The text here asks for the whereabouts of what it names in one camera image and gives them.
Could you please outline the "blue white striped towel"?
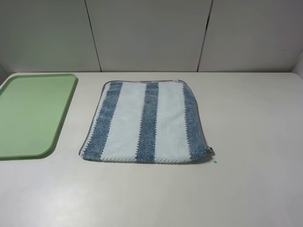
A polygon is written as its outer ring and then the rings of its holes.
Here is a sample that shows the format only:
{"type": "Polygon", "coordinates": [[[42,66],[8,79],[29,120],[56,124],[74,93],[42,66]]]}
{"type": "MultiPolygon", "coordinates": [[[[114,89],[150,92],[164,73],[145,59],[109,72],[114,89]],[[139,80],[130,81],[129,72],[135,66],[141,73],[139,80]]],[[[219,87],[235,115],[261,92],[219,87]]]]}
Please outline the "blue white striped towel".
{"type": "Polygon", "coordinates": [[[90,161],[175,164],[212,152],[184,81],[114,80],[102,88],[79,155],[90,161]]]}

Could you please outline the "green plastic tray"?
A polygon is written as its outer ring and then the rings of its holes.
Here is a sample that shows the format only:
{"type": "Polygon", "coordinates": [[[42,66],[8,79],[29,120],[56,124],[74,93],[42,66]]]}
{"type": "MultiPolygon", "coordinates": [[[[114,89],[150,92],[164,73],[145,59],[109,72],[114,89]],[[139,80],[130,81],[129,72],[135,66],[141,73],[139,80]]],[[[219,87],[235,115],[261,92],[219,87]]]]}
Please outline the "green plastic tray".
{"type": "Polygon", "coordinates": [[[18,75],[0,89],[0,158],[41,157],[56,143],[78,79],[18,75]]]}

